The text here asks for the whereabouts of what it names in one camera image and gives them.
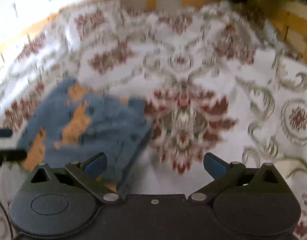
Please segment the white floral bedspread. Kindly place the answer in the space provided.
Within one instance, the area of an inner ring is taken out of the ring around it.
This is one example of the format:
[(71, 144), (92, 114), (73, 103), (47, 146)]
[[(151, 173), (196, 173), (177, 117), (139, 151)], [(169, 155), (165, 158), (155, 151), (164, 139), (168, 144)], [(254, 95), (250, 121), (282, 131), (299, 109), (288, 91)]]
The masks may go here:
[[(126, 192), (189, 194), (211, 181), (206, 152), (247, 167), (271, 162), (300, 202), (295, 236), (307, 239), (307, 65), (252, 8), (108, 1), (61, 12), (0, 54), (0, 127), (13, 132), (0, 148), (17, 147), (66, 79), (124, 103), (144, 100), (152, 133)], [(30, 172), (21, 162), (0, 167), (0, 239), (15, 235), (6, 214)]]

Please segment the wooden bed frame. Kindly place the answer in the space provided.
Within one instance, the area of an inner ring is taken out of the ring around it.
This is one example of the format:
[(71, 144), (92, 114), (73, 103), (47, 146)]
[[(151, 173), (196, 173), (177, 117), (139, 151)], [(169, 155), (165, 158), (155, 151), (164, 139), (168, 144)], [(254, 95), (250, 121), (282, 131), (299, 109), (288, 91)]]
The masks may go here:
[[(65, 7), (57, 9), (55, 12), (49, 12), (48, 16), (40, 21), (26, 23), (20, 27), (11, 37), (5, 38), (0, 43), (0, 54), (14, 40), (22, 36), (30, 36), (41, 31), (57, 15), (66, 10), (75, 7), (82, 7), (92, 3), (109, 0), (86, 0), (79, 3), (70, 3)], [(156, 10), (160, 0), (121, 0), (121, 1), (145, 1), (146, 10)], [(202, 8), (209, 2), (219, 2), (221, 0), (180, 0), (184, 7)], [(299, 50), (303, 61), (307, 64), (307, 5), (292, 0), (253, 0), (272, 25), (278, 29), (278, 33), (292, 48)]]

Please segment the blue orange patterned pants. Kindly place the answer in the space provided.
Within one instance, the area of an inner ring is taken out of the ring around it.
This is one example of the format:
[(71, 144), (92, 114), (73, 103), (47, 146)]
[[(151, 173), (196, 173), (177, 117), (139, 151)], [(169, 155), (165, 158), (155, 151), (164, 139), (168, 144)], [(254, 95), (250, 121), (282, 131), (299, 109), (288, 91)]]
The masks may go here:
[(103, 153), (105, 162), (93, 165), (89, 174), (125, 193), (129, 173), (151, 138), (152, 122), (144, 108), (140, 98), (124, 103), (113, 95), (99, 95), (75, 79), (66, 79), (29, 119), (17, 144), (28, 153), (21, 167), (32, 171), (45, 161), (52, 168), (61, 168)]

